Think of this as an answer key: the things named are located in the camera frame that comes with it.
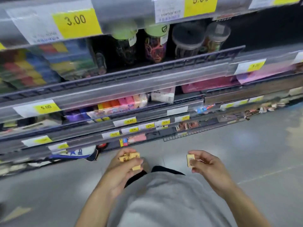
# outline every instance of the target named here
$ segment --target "clear plastic lid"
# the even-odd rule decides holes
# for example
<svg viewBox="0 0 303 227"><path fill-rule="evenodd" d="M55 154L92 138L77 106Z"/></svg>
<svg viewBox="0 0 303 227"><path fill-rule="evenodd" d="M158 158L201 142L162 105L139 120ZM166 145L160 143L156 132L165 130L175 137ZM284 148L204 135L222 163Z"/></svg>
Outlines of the clear plastic lid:
<svg viewBox="0 0 303 227"><path fill-rule="evenodd" d="M230 35L231 29L221 22L213 22L207 26L206 35L212 41L225 41Z"/></svg>
<svg viewBox="0 0 303 227"><path fill-rule="evenodd" d="M205 31L199 24L184 22L172 30L172 40L180 48L193 50L199 48L205 38Z"/></svg>

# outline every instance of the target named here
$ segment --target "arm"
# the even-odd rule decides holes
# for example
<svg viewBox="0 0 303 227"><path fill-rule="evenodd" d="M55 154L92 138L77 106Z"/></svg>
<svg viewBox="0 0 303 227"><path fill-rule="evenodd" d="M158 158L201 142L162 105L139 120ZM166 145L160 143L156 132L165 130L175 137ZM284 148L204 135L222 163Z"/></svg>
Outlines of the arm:
<svg viewBox="0 0 303 227"><path fill-rule="evenodd" d="M124 163L119 161L119 157L131 152L136 152L136 150L122 149L112 159L100 182L87 199L75 227L106 226L115 199L123 191L127 180L143 169L131 171L131 168L142 164L143 160L140 158Z"/></svg>
<svg viewBox="0 0 303 227"><path fill-rule="evenodd" d="M195 155L195 160L190 162L192 172L203 175L213 190L226 201L238 227L271 227L252 200L232 180L218 157L202 150L188 153Z"/></svg>

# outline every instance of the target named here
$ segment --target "floor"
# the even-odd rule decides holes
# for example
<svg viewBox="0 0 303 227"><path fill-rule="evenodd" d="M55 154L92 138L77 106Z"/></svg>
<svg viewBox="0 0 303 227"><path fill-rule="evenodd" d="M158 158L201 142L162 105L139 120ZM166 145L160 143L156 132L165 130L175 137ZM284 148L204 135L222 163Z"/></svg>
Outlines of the floor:
<svg viewBox="0 0 303 227"><path fill-rule="evenodd" d="M233 179L273 226L302 226L302 104L173 141L141 144L135 149L151 166L162 165L196 177L209 191L201 175L191 174L186 153L191 149L211 152L221 158ZM96 162L77 160L1 180L0 202L6 205L5 214L17 207L27 208L26 214L2 226L74 226L115 153L102 154ZM236 226L226 203L215 198Z"/></svg>

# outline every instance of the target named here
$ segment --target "shoe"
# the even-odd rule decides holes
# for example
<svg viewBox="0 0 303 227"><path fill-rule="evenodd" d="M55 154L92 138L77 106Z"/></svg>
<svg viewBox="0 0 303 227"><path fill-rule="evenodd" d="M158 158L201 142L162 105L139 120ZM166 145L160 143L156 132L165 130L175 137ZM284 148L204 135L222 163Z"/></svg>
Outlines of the shoe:
<svg viewBox="0 0 303 227"><path fill-rule="evenodd" d="M143 159L143 163L142 163L143 170L146 173L150 173L151 172L151 168L150 168L149 163L147 162L146 158L141 157L141 159Z"/></svg>

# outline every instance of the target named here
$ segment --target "t-shirt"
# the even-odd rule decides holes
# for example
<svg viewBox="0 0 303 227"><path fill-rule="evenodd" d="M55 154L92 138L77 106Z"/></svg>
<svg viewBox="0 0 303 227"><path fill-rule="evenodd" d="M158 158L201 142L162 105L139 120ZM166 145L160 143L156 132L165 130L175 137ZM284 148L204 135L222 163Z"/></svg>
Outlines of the t-shirt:
<svg viewBox="0 0 303 227"><path fill-rule="evenodd" d="M108 227L231 226L210 194L195 178L153 172L118 196Z"/></svg>

